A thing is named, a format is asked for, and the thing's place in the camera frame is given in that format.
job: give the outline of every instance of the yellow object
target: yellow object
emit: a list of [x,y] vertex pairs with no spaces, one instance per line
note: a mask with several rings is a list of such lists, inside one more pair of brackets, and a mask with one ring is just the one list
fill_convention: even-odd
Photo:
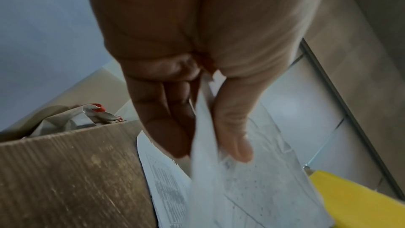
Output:
[[335,228],[405,228],[404,204],[324,171],[315,171],[310,179]]

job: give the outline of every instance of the fingernail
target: fingernail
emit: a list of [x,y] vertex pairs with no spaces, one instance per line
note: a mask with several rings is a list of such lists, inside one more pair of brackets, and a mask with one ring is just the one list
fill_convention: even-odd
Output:
[[249,162],[253,159],[253,148],[247,136],[239,139],[238,152],[243,162]]

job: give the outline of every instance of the hand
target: hand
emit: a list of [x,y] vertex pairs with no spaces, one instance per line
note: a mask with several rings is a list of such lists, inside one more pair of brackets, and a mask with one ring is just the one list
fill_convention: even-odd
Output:
[[121,64],[152,138],[189,154],[201,64],[227,77],[212,115],[218,142],[236,160],[253,150],[246,122],[262,92],[290,64],[320,0],[90,0],[107,50]]

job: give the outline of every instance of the wall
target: wall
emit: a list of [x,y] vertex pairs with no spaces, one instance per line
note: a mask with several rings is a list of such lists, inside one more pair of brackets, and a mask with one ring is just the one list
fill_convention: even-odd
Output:
[[405,0],[356,0],[405,78]]
[[0,131],[110,60],[88,0],[0,0]]
[[405,84],[355,0],[322,0],[304,39],[405,191]]

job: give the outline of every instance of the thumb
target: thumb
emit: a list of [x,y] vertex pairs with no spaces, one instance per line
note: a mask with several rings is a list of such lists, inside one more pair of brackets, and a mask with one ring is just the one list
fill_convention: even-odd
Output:
[[241,162],[253,159],[253,148],[246,133],[248,116],[282,71],[283,68],[276,73],[267,71],[248,78],[227,78],[221,85],[213,104],[213,122],[219,144],[234,159]]

